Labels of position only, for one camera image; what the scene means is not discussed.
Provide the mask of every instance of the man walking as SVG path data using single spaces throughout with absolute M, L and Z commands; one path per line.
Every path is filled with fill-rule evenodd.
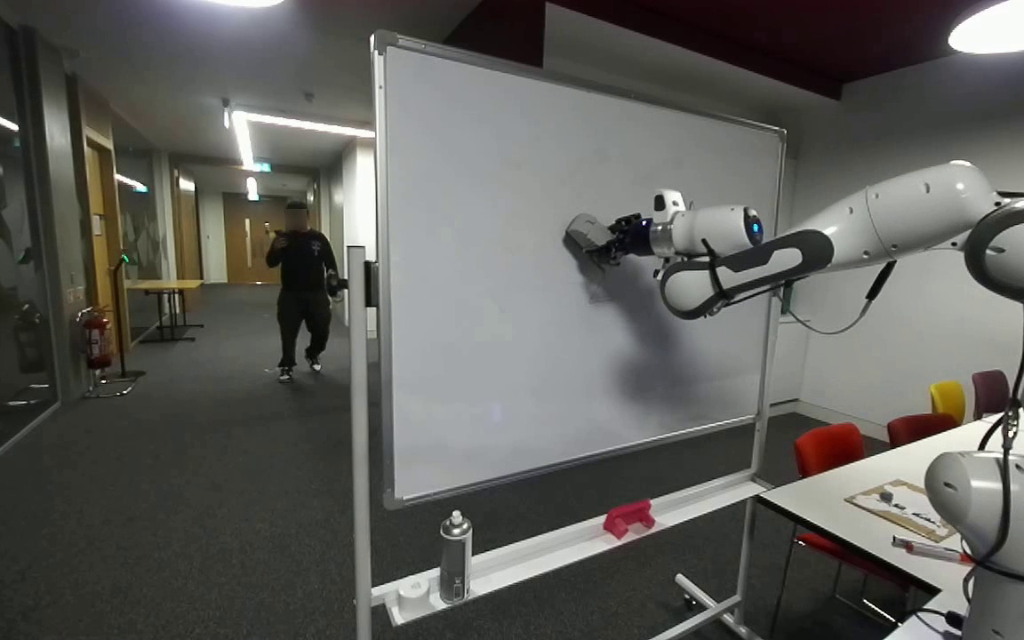
M 299 325 L 309 330 L 309 371 L 325 371 L 320 355 L 326 351 L 329 339 L 329 294 L 345 289 L 326 234 L 306 229 L 306 205 L 287 204 L 286 214 L 290 229 L 278 232 L 268 248 L 268 267 L 282 267 L 278 330 L 286 349 L 278 360 L 278 382 L 290 382 Z

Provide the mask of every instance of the fire extinguisher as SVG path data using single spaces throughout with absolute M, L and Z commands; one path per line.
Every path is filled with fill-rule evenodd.
M 107 371 L 113 364 L 113 351 L 109 351 L 109 320 L 101 305 L 82 311 L 82 339 L 86 339 L 86 365 Z

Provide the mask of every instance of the door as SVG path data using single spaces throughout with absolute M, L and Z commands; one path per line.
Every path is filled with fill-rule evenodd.
M 177 280 L 204 280 L 197 192 L 173 186 L 169 225 L 177 241 Z
M 287 229 L 282 199 L 250 204 L 243 196 L 224 199 L 226 232 L 226 280 L 230 283 L 278 283 L 278 272 L 268 267 L 268 248 L 278 232 Z
M 86 141 L 86 234 L 90 234 L 90 301 L 102 305 L 113 320 L 113 262 L 117 262 L 117 174 L 113 151 Z

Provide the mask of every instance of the gray floor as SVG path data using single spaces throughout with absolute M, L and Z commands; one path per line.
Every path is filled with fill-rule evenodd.
M 197 340 L 142 344 L 127 400 L 79 403 L 0 455 L 0 638 L 347 638 L 345 344 L 273 383 L 273 292 L 224 289 Z M 768 481 L 788 481 L 771 422 Z M 473 496 L 479 547 L 738 465 L 742 429 Z M 373 519 L 377 584 L 425 570 L 450 506 Z M 651 638 L 680 624 L 671 571 L 732 590 L 738 509 L 532 579 L 384 640 Z M 768 628 L 794 528 L 756 517 L 745 620 Z M 771 638 L 879 638 L 831 605 L 835 564 L 795 557 Z

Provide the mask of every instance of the white table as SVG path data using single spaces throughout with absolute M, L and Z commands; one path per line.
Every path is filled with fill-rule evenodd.
M 197 294 L 204 280 L 124 280 L 124 292 L 142 292 L 156 298 L 156 339 L 161 340 L 192 340 L 185 339 L 190 305 L 185 294 Z
M 846 498 L 863 492 L 863 488 L 879 488 L 885 481 L 911 481 L 918 488 L 924 488 L 924 473 L 930 465 L 934 455 L 941 452 L 974 452 L 980 433 L 993 427 L 995 417 L 979 420 L 979 422 L 962 422 L 958 429 L 947 429 L 937 436 L 924 436 L 903 447 L 890 447 L 882 455 L 862 460 L 853 465 L 839 465 L 785 488 L 775 488 L 768 496 L 760 496 L 760 500 L 768 500 L 779 513 L 788 513 L 794 519 L 826 530 L 830 537 L 846 539 L 857 552 L 867 552 L 876 557 L 882 557 L 885 564 L 924 579 L 937 590 L 934 601 L 927 601 L 927 608 L 937 612 L 968 612 L 962 601 L 962 577 L 968 564 L 954 564 L 954 561 L 934 561 L 934 557 L 922 557 L 922 554 L 905 554 L 903 547 L 891 547 L 891 537 L 911 537 L 905 530 L 853 509 Z M 891 640 L 914 640 L 914 638 L 934 638 L 927 626 L 922 626 L 918 620 L 903 624 Z

